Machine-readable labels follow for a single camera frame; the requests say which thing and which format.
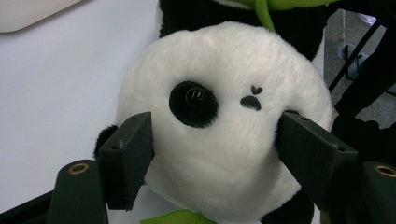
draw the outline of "black nose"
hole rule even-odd
[[[252,108],[256,111],[262,109],[262,105],[260,104],[259,100],[255,96],[246,96],[241,100],[241,106],[246,108]]]

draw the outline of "plastic eye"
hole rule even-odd
[[[169,108],[183,124],[193,128],[205,128],[213,123],[219,104],[207,88],[195,82],[184,81],[172,89]]]

